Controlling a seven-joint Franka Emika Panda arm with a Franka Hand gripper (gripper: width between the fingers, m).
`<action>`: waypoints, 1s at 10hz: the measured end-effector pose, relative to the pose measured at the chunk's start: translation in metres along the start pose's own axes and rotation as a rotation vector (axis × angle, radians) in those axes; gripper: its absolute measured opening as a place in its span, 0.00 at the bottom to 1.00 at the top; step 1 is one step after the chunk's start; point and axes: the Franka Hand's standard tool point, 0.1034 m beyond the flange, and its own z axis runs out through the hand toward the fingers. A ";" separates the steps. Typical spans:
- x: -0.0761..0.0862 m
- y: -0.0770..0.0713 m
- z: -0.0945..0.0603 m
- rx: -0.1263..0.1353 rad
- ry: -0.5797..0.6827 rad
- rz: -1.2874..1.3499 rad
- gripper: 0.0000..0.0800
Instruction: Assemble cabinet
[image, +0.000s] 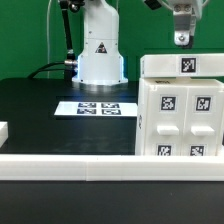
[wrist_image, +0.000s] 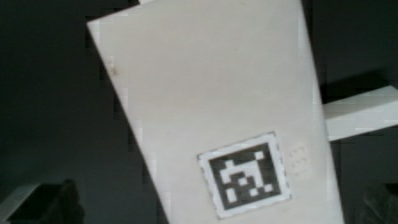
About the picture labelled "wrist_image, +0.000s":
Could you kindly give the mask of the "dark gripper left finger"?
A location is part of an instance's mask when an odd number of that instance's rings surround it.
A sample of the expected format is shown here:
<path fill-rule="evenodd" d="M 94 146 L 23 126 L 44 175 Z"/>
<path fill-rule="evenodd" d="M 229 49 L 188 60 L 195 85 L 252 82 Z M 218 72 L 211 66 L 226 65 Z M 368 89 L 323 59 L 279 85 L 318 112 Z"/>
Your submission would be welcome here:
<path fill-rule="evenodd" d="M 76 183 L 19 186 L 0 202 L 0 224 L 83 224 Z"/>

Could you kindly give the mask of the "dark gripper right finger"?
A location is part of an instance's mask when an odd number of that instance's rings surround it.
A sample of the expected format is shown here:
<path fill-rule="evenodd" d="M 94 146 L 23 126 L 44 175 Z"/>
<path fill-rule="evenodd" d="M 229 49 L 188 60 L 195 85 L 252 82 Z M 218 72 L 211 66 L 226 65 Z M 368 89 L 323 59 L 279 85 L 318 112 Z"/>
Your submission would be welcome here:
<path fill-rule="evenodd" d="M 398 183 L 366 189 L 361 224 L 398 224 Z"/>

